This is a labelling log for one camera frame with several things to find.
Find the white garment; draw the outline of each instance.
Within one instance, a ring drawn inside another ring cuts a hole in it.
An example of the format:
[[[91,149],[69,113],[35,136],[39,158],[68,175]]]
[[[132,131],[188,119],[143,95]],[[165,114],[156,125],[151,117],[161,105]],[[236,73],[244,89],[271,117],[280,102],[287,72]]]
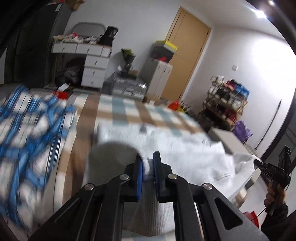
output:
[[[183,132],[173,136],[169,130],[141,125],[98,128],[98,145],[93,147],[86,165],[83,185],[101,185],[124,172],[138,153],[143,161],[141,200],[128,229],[143,236],[174,230],[172,203],[158,203],[153,184],[153,153],[160,152],[162,163],[189,183],[211,183],[228,199],[236,196],[254,172],[252,155],[225,154],[222,143],[211,142],[204,133]]]

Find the door frame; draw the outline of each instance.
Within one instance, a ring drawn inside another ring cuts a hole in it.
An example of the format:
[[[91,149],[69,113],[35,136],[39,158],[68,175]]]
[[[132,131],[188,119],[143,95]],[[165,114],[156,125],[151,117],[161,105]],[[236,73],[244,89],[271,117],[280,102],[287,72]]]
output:
[[[170,36],[171,36],[171,34],[172,34],[172,32],[173,32],[173,29],[174,29],[174,27],[175,27],[175,25],[176,25],[176,23],[177,23],[177,21],[178,21],[178,19],[179,19],[180,14],[181,14],[182,11],[184,11],[184,12],[186,12],[186,13],[192,15],[193,17],[195,17],[196,19],[198,19],[199,21],[201,21],[198,17],[194,16],[193,14],[191,14],[190,12],[188,12],[186,9],[180,7],[179,10],[178,10],[178,12],[177,12],[177,15],[175,16],[175,19],[174,19],[174,21],[173,21],[173,23],[172,23],[172,25],[171,25],[171,27],[170,27],[170,30],[168,31],[168,34],[167,34],[167,36],[165,37],[165,40],[166,40],[166,41],[168,41],[168,39],[170,38]],[[209,28],[209,31],[208,31],[207,36],[206,36],[206,38],[205,38],[205,41],[204,41],[204,43],[203,43],[203,45],[202,45],[202,48],[201,48],[201,50],[200,50],[200,53],[199,53],[199,55],[198,55],[198,57],[197,57],[197,59],[196,59],[196,62],[195,62],[195,64],[194,64],[194,67],[192,68],[192,71],[191,71],[191,73],[190,73],[190,75],[189,75],[189,78],[187,79],[186,84],[185,84],[185,86],[184,86],[184,88],[183,88],[183,90],[182,90],[182,92],[181,92],[181,95],[179,96],[179,99],[178,99],[178,100],[182,99],[182,97],[183,97],[183,94],[184,94],[184,92],[185,92],[185,90],[186,90],[186,88],[187,88],[187,85],[188,85],[188,83],[189,83],[189,81],[190,81],[190,79],[191,79],[191,77],[192,77],[192,75],[193,75],[193,72],[194,72],[195,69],[196,69],[197,63],[198,63],[198,61],[199,61],[199,59],[200,59],[200,57],[201,57],[201,55],[202,55],[202,53],[203,53],[203,51],[204,51],[204,49],[205,49],[205,45],[206,45],[206,43],[207,43],[207,41],[208,41],[208,39],[209,39],[209,36],[210,36],[210,34],[211,34],[211,31],[212,31],[212,28],[210,28],[210,27],[209,27],[207,24],[205,24],[203,21],[201,21],[201,22]]]

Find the person's arm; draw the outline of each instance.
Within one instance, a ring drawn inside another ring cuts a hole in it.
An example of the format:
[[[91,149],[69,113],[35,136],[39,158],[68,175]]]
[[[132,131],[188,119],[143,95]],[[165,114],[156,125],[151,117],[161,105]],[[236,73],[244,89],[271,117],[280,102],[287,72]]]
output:
[[[270,183],[267,188],[267,195],[264,200],[264,205],[266,207],[274,201],[275,192],[271,187],[272,183]],[[285,204],[286,192],[280,185],[278,185],[278,193],[278,195],[280,195],[280,199],[277,208],[274,210],[273,216],[267,214],[261,226],[262,232],[269,238],[270,241],[278,240],[286,230],[284,221],[288,215],[288,206]]]

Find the drawer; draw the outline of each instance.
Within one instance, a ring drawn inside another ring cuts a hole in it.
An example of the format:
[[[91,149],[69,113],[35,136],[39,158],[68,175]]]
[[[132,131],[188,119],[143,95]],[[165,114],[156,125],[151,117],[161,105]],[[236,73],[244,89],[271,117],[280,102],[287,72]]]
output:
[[[106,74],[105,69],[94,69],[94,68],[84,68],[83,76],[93,76],[93,77],[99,77],[104,78]]]
[[[103,57],[109,57],[110,52],[111,52],[111,48],[104,46],[104,48],[102,50],[101,56],[103,56]]]
[[[53,53],[75,53],[77,44],[74,43],[56,43],[52,46]]]
[[[87,55],[86,59],[85,59],[84,66],[106,69],[108,66],[108,62],[109,62],[109,58]]]
[[[92,54],[101,56],[103,46],[101,45],[90,45],[90,44],[78,44],[76,53]]]
[[[83,76],[81,85],[92,87],[92,88],[102,88],[103,82],[104,82],[104,78]]]

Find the wooden door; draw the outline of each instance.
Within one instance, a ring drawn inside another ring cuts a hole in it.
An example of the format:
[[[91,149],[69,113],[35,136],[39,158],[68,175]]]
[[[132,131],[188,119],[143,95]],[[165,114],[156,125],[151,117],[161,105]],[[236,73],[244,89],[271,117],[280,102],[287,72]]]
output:
[[[172,73],[161,95],[168,100],[178,100],[192,75],[210,28],[184,9],[180,9],[167,36],[178,47],[169,62]]]

